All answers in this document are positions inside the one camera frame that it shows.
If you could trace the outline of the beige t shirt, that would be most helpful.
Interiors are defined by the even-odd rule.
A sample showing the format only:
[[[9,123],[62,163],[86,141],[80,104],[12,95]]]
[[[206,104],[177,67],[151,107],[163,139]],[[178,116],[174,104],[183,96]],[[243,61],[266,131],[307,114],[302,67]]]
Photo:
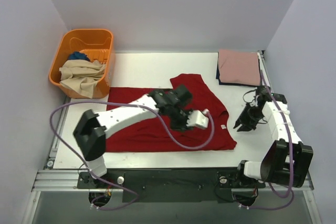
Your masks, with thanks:
[[[97,60],[94,62],[80,59],[67,60],[59,68],[60,85],[83,97],[93,98],[94,89],[103,77],[105,69],[106,65]]]

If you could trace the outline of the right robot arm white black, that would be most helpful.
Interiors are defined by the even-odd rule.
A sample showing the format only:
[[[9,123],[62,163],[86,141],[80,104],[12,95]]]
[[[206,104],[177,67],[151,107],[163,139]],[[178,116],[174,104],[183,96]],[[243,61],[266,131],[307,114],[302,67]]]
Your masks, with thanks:
[[[240,162],[234,174],[235,183],[246,187],[254,179],[300,188],[308,173],[313,149],[303,144],[297,135],[283,94],[270,92],[268,86],[259,86],[254,92],[254,100],[246,102],[234,128],[238,132],[249,132],[265,120],[272,144],[261,162]]]

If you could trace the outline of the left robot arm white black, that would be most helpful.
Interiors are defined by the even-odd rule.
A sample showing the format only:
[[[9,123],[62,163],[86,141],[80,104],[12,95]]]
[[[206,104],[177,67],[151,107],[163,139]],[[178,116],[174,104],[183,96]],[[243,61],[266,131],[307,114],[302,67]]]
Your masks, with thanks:
[[[107,184],[107,168],[103,159],[106,139],[130,125],[160,115],[170,119],[170,128],[175,131],[207,126],[207,119],[201,111],[184,109],[191,99],[192,94],[180,85],[174,90],[154,89],[129,104],[109,111],[84,112],[73,136],[92,171],[89,182],[95,188],[103,188]]]

